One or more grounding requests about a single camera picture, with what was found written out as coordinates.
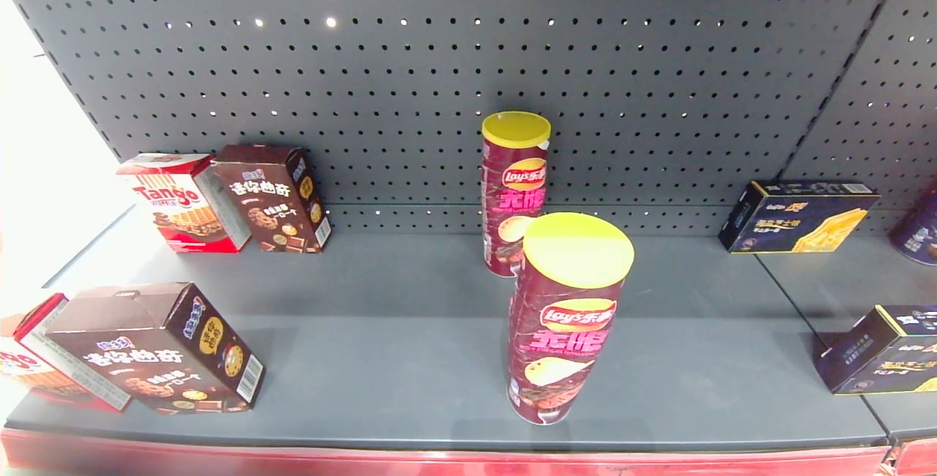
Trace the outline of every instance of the barcode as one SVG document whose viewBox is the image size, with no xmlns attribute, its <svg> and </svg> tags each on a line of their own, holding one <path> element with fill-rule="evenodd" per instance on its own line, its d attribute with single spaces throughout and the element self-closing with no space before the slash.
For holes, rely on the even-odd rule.
<svg viewBox="0 0 937 476">
<path fill-rule="evenodd" d="M 325 218 L 322 220 L 322 225 L 318 226 L 316 229 L 316 240 L 319 246 L 325 246 L 325 240 L 329 238 L 329 235 L 332 233 L 332 226 L 329 225 L 329 219 Z"/>
<path fill-rule="evenodd" d="M 843 188 L 850 193 L 873 193 L 869 187 L 864 186 L 862 183 L 843 183 Z"/>
<path fill-rule="evenodd" d="M 241 376 L 241 382 L 237 385 L 237 395 L 244 397 L 244 401 L 250 403 L 254 400 L 254 392 L 257 392 L 257 382 L 261 380 L 261 373 L 264 372 L 264 365 L 255 355 L 251 355 L 247 360 L 247 366 L 244 367 L 244 375 Z"/>
</svg>

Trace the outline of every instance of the gray metal shelf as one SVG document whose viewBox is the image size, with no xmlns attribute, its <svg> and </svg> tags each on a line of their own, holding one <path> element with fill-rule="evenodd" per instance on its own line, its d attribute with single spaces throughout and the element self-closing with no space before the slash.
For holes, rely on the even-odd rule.
<svg viewBox="0 0 937 476">
<path fill-rule="evenodd" d="M 269 373 L 253 412 L 123 415 L 27 397 L 7 426 L 151 442 L 374 449 L 779 450 L 884 439 L 827 392 L 810 328 L 756 259 L 710 238 L 637 238 L 605 355 L 565 422 L 505 395 L 506 303 L 478 236 L 337 230 L 323 256 L 175 255 L 143 217 L 115 223 L 53 287 L 193 280 Z"/>
<path fill-rule="evenodd" d="M 932 305 L 937 291 L 934 269 L 905 259 L 886 238 L 850 238 L 829 255 L 758 258 L 826 343 L 876 303 Z M 937 393 L 865 397 L 891 435 L 937 435 Z"/>
</svg>

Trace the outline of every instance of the brown cookie box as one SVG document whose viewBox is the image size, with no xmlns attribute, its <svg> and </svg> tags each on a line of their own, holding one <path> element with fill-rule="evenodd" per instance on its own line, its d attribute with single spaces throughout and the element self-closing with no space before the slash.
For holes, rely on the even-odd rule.
<svg viewBox="0 0 937 476">
<path fill-rule="evenodd" d="M 228 145 L 212 162 L 264 251 L 320 253 L 332 232 L 304 150 Z"/>
<path fill-rule="evenodd" d="M 79 293 L 46 335 L 166 415 L 241 412 L 264 366 L 194 283 Z"/>
</svg>

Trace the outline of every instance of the yellow lid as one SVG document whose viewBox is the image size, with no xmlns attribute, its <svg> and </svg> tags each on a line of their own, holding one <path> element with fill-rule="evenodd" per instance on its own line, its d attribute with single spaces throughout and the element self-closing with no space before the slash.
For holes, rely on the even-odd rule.
<svg viewBox="0 0 937 476">
<path fill-rule="evenodd" d="M 498 146 L 529 149 L 550 138 L 550 122 L 529 112 L 498 112 L 482 120 L 482 135 Z"/>
<path fill-rule="evenodd" d="M 599 289 L 618 282 L 635 263 L 635 246 L 612 223 L 578 212 L 555 212 L 530 223 L 526 261 L 569 287 Z"/>
</svg>

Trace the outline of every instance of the cardboard box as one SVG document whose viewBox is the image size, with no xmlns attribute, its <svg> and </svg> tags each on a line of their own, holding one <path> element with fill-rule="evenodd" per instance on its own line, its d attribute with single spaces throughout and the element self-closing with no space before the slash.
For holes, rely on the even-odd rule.
<svg viewBox="0 0 937 476">
<path fill-rule="evenodd" d="M 212 163 L 262 250 L 322 251 L 332 227 L 302 149 L 228 145 Z"/>
<path fill-rule="evenodd" d="M 57 402 L 91 409 L 123 410 L 130 396 L 45 335 L 68 299 L 61 293 L 47 290 L 40 290 L 37 299 L 40 302 L 29 313 L 0 319 L 4 375 Z"/>
<path fill-rule="evenodd" d="M 153 224 L 177 253 L 237 253 L 247 224 L 211 169 L 210 155 L 138 155 L 117 175 L 153 213 Z"/>
<path fill-rule="evenodd" d="M 833 393 L 937 390 L 937 305 L 877 305 L 817 359 Z"/>
<path fill-rule="evenodd" d="M 719 240 L 730 253 L 832 253 L 879 198 L 860 182 L 750 182 Z"/>
<path fill-rule="evenodd" d="M 194 283 L 88 289 L 46 335 L 165 415 L 253 406 L 264 365 Z"/>
</svg>

